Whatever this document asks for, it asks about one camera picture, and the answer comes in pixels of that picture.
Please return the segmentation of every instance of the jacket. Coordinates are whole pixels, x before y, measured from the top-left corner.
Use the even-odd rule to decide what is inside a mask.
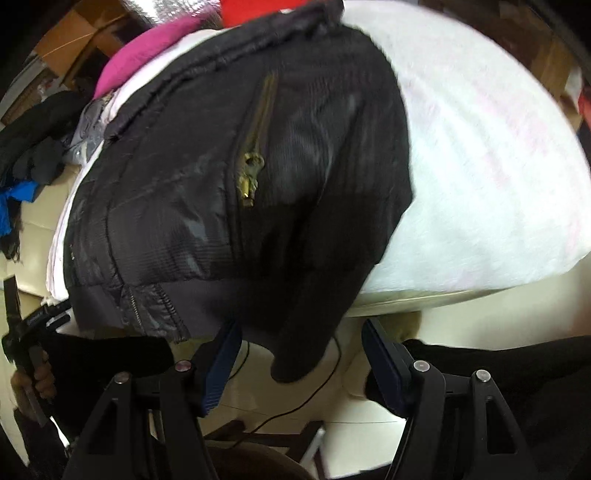
[[[311,371],[411,201],[397,80],[314,2],[211,38],[137,91],[73,201],[82,328],[182,340],[235,320]]]

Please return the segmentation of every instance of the pink fabric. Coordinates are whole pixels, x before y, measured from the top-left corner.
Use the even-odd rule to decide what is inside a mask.
[[[142,66],[156,55],[166,50],[199,28],[207,13],[187,15],[142,33],[125,45],[109,60],[105,66],[93,98],[100,98],[111,90],[119,88]]]

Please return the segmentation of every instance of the jacket pocket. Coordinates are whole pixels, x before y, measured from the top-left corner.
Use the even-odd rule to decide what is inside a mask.
[[[238,206],[250,208],[255,203],[258,174],[265,167],[264,150],[267,145],[269,124],[277,95],[278,73],[269,73],[262,85],[250,128],[236,159],[236,188]]]

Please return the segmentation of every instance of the black cable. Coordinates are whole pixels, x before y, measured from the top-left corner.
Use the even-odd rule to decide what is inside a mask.
[[[299,407],[296,407],[290,411],[286,411],[284,413],[280,413],[278,415],[273,415],[271,418],[266,419],[263,423],[261,423],[257,428],[255,428],[254,430],[251,430],[250,432],[246,432],[244,434],[244,436],[238,440],[234,445],[232,445],[230,448],[234,448],[237,447],[238,445],[240,445],[242,442],[248,440],[248,437],[256,432],[258,432],[261,428],[263,428],[267,423],[269,423],[271,420],[275,420],[278,419],[279,417],[284,417],[285,415],[290,415],[296,411],[298,411],[299,409],[303,408],[310,400],[312,400],[312,398],[314,398],[316,396],[316,394],[322,390],[324,388],[324,386],[329,382],[329,380],[333,377],[333,375],[336,372],[337,367],[339,366],[340,363],[340,359],[343,356],[343,352],[340,350],[340,344],[339,341],[336,339],[335,335],[333,335],[333,340],[335,341],[336,344],[336,349],[339,351],[339,357],[336,360],[335,366],[333,367],[333,371],[330,373],[330,375],[328,376],[328,378],[322,383],[321,386],[319,386],[318,388],[316,388],[316,390],[314,390],[314,393],[312,393],[312,395],[310,395],[308,397],[308,400],[306,400],[302,405],[300,405]]]
[[[230,375],[230,377],[228,378],[228,381],[230,381],[232,378],[234,378],[236,375],[238,375],[240,373],[240,370],[242,370],[242,367],[244,367],[246,360],[248,360],[248,355],[250,355],[250,354],[251,354],[251,343],[247,342],[246,343],[246,356],[244,357],[244,360],[242,361],[242,363],[238,367],[238,370],[236,370],[232,375]]]

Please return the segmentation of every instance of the red fabric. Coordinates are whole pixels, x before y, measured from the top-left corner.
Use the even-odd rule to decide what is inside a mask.
[[[285,8],[300,7],[307,2],[308,0],[221,0],[223,26],[235,27]]]
[[[591,87],[585,87],[579,97],[579,113],[591,128]]]

